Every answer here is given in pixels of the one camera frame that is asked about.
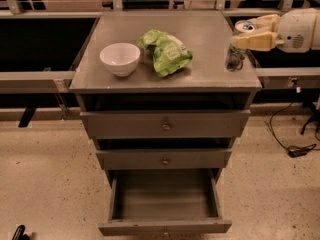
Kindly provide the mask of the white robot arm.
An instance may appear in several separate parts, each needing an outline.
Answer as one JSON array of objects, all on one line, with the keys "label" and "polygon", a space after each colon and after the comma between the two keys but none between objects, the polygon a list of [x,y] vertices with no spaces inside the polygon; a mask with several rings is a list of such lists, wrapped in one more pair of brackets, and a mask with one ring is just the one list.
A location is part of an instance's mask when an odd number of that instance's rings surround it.
[{"label": "white robot arm", "polygon": [[238,21],[233,47],[242,50],[306,53],[320,50],[320,11],[295,9],[282,16],[269,14]]}]

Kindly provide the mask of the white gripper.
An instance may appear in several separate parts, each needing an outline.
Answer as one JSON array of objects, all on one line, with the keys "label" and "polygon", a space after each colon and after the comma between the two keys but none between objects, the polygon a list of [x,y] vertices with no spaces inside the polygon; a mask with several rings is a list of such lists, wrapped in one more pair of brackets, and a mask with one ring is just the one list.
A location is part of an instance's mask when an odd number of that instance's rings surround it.
[{"label": "white gripper", "polygon": [[242,50],[270,51],[276,46],[287,53],[305,53],[317,49],[317,10],[296,9],[280,17],[269,14],[248,20],[252,35],[236,35],[231,44]]}]

